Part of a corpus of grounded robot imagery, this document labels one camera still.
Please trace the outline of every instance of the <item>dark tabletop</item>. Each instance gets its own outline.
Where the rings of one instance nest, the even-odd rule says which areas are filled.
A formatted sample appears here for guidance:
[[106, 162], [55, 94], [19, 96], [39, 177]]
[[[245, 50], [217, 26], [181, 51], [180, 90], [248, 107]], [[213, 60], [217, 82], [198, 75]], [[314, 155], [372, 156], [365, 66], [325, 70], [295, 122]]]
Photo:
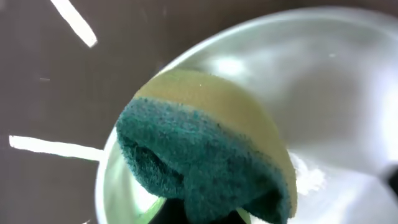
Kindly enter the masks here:
[[27, 136], [102, 149], [134, 92], [173, 58], [237, 23], [340, 5], [398, 15], [395, 0], [71, 0], [89, 48], [51, 0], [0, 0], [0, 223], [96, 223], [97, 161], [14, 149]]

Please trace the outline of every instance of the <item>bowl rim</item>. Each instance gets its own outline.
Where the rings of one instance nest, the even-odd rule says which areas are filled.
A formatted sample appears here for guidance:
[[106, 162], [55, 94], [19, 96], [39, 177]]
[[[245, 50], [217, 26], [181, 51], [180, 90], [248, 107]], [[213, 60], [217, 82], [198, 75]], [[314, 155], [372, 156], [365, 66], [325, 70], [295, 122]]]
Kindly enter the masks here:
[[[323, 7], [305, 7], [300, 9], [290, 9], [287, 11], [275, 12], [265, 16], [257, 17], [246, 22], [242, 22], [221, 32], [212, 35], [211, 37], [194, 45], [183, 54], [179, 55], [176, 59], [167, 64], [160, 72], [154, 77], [170, 70], [183, 61], [191, 57], [196, 52], [204, 49], [205, 47], [214, 44], [215, 42], [233, 35], [237, 32], [257, 27], [272, 22], [288, 21], [294, 19], [330, 19], [334, 21], [350, 22], [356, 25], [369, 27], [379, 32], [383, 32], [392, 38], [398, 40], [398, 19], [381, 12], [372, 11], [369, 9], [360, 9], [357, 7], [341, 7], [341, 6], [323, 6]], [[95, 182], [95, 211], [99, 224], [108, 224], [106, 212], [104, 208], [104, 176], [108, 166], [108, 157], [117, 140], [116, 128], [113, 127], [112, 131], [104, 146], [104, 154], [99, 160], [99, 166], [96, 173]]]

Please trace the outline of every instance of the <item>bowl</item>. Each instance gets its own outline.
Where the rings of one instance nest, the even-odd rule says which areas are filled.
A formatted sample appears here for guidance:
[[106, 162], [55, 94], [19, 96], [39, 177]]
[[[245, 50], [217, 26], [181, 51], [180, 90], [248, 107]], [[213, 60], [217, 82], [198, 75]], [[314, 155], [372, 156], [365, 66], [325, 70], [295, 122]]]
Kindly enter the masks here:
[[[297, 9], [227, 29], [172, 68], [214, 74], [250, 92], [271, 114], [297, 172], [289, 223], [396, 223], [378, 175], [398, 161], [398, 22], [343, 7]], [[164, 198], [125, 165], [115, 129], [96, 180], [99, 224], [147, 224]], [[250, 217], [251, 223], [262, 223]]]

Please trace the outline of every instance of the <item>white stripe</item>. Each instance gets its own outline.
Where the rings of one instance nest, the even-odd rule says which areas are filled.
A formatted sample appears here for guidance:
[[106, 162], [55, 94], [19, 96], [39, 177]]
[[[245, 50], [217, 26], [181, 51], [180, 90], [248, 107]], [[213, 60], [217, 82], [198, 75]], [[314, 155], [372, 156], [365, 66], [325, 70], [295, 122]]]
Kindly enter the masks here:
[[97, 38], [93, 30], [91, 30], [90, 26], [69, 0], [51, 0], [51, 2], [87, 46], [92, 47], [97, 43]]
[[9, 136], [9, 144], [16, 149], [43, 152], [65, 157], [76, 157], [92, 161], [99, 161], [104, 155], [103, 150], [92, 147], [63, 142], [50, 142], [30, 137]]

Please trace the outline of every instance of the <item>folded sponge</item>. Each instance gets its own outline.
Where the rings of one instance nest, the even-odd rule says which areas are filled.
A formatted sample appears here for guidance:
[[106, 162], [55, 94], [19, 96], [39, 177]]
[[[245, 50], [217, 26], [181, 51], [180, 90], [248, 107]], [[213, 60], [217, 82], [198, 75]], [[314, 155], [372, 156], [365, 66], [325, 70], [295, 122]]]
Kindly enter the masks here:
[[192, 223], [241, 207], [286, 224], [295, 171], [272, 120], [234, 83], [172, 70], [146, 83], [116, 123], [122, 154], [148, 192], [184, 199]]

